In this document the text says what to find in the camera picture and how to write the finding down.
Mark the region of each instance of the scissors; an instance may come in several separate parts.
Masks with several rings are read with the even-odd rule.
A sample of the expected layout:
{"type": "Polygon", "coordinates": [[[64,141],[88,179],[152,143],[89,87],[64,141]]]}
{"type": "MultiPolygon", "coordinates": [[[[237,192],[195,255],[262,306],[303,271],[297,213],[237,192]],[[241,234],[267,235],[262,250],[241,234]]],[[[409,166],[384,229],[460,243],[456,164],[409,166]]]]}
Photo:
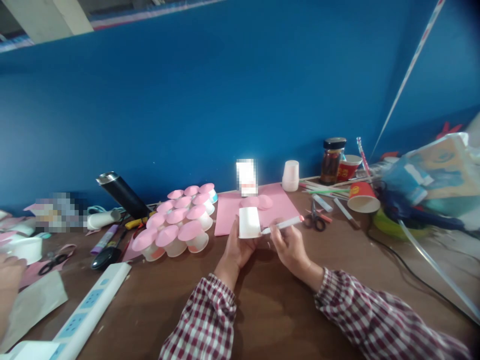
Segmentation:
{"type": "Polygon", "coordinates": [[[65,245],[64,247],[62,247],[59,250],[59,251],[62,251],[63,249],[70,248],[70,247],[73,247],[73,250],[70,253],[60,253],[60,254],[55,255],[55,253],[49,252],[47,254],[47,257],[50,261],[48,261],[47,263],[44,263],[45,265],[42,266],[42,268],[38,272],[38,275],[43,276],[45,274],[48,274],[57,265],[60,265],[60,264],[64,263],[65,261],[67,261],[67,259],[69,259],[73,255],[73,253],[75,252],[76,246],[72,245],[72,244],[69,244],[69,245],[65,245]]]}
{"type": "Polygon", "coordinates": [[[315,229],[319,232],[325,230],[325,221],[317,214],[317,208],[315,207],[315,201],[313,199],[311,201],[311,213],[305,216],[305,220],[303,220],[303,225],[307,229],[315,227],[315,229]]]}

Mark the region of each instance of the glass jar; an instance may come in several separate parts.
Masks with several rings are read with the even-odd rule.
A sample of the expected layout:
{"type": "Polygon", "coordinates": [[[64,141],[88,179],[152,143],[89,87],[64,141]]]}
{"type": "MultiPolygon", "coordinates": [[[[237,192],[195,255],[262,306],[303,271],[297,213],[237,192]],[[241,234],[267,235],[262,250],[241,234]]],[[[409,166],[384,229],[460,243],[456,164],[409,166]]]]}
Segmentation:
{"type": "Polygon", "coordinates": [[[342,160],[347,139],[344,137],[329,137],[323,141],[323,160],[321,162],[320,184],[333,185],[337,181],[340,161],[342,160]]]}

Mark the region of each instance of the blue wall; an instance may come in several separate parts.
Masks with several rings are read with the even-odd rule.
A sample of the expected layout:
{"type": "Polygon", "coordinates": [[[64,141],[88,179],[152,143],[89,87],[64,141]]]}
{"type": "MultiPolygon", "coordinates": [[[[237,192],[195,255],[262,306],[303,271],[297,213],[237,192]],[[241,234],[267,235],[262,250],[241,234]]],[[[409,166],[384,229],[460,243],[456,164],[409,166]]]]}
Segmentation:
{"type": "Polygon", "coordinates": [[[480,3],[447,0],[373,158],[387,151],[405,153],[434,141],[446,121],[450,127],[463,124],[466,128],[478,112],[480,3]]]}
{"type": "Polygon", "coordinates": [[[324,138],[373,147],[434,3],[228,0],[4,53],[0,208],[58,191],[108,208],[112,170],[148,203],[234,188],[237,158],[261,183],[288,159],[318,175],[324,138]]]}

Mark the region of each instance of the plaid shirt sleeve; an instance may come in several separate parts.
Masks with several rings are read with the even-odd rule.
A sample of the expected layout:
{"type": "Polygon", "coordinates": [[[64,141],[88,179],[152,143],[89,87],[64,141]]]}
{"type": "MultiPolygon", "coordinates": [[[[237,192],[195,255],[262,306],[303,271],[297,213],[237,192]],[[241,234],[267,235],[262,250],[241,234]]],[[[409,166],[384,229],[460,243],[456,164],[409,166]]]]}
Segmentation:
{"type": "Polygon", "coordinates": [[[433,331],[401,299],[325,270],[315,305],[367,359],[471,359],[458,340],[433,331]]]}
{"type": "Polygon", "coordinates": [[[237,307],[234,293],[215,275],[191,293],[159,359],[230,359],[237,307]]]}

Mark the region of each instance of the red paper cup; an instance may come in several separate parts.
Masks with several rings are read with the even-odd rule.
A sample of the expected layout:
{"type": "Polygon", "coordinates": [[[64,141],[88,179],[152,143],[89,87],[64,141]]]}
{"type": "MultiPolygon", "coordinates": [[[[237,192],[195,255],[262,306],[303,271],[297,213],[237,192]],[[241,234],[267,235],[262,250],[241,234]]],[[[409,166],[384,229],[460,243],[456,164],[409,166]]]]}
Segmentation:
{"type": "Polygon", "coordinates": [[[374,213],[380,209],[380,201],[367,182],[356,182],[350,187],[348,207],[357,213],[374,213]]]}
{"type": "Polygon", "coordinates": [[[336,176],[337,182],[344,182],[354,177],[355,171],[362,163],[362,158],[357,155],[345,155],[346,160],[340,161],[338,167],[338,175],[336,176]]]}

